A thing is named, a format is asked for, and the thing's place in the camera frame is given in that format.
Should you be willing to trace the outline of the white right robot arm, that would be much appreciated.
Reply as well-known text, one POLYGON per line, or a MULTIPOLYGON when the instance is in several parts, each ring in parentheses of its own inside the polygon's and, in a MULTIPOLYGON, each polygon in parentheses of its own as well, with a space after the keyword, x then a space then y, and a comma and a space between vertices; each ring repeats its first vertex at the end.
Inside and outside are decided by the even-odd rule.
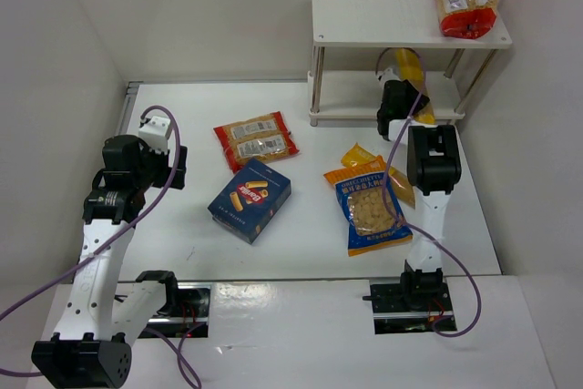
POLYGON ((401 300, 410 311, 421 311, 445 292, 443 259, 445 213, 462 167, 457 134, 450 125, 414 125, 410 113, 428 102, 407 80, 383 79, 377 130, 384 138, 406 140, 406 175, 420 200, 422 224, 411 224, 415 238, 400 276, 401 300))

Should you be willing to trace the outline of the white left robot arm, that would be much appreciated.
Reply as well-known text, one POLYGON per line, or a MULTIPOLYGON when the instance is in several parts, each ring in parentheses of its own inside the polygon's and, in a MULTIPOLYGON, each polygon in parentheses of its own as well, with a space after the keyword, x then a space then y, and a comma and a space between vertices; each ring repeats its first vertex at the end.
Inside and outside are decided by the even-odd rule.
POLYGON ((102 148, 104 167, 84 201, 83 245, 66 308, 48 341, 31 359, 55 388, 119 388, 128 379, 131 347, 158 311, 177 304, 171 271, 144 271, 115 305, 121 266, 135 228, 151 206, 145 193, 183 189, 188 150, 168 152, 165 135, 120 135, 102 148))

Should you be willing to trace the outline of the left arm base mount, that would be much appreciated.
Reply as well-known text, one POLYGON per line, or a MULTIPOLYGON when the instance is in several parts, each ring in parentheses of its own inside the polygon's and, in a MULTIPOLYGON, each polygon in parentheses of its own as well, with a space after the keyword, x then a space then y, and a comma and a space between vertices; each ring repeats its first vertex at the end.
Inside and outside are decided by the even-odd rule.
POLYGON ((122 334, 126 343, 151 336, 156 330, 170 339, 182 336, 205 338, 210 318, 208 283, 183 283, 176 287, 162 282, 125 282, 115 292, 112 334, 122 334))

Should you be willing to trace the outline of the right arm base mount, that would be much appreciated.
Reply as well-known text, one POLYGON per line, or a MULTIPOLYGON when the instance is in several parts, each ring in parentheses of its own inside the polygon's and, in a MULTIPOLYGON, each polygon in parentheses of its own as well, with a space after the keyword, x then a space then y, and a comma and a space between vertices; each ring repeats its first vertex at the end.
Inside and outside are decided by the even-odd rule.
POLYGON ((397 283, 371 282, 370 291, 362 300, 371 304, 376 334, 427 333, 434 330, 434 323, 440 331, 456 331, 446 284, 436 294, 408 299, 397 283))

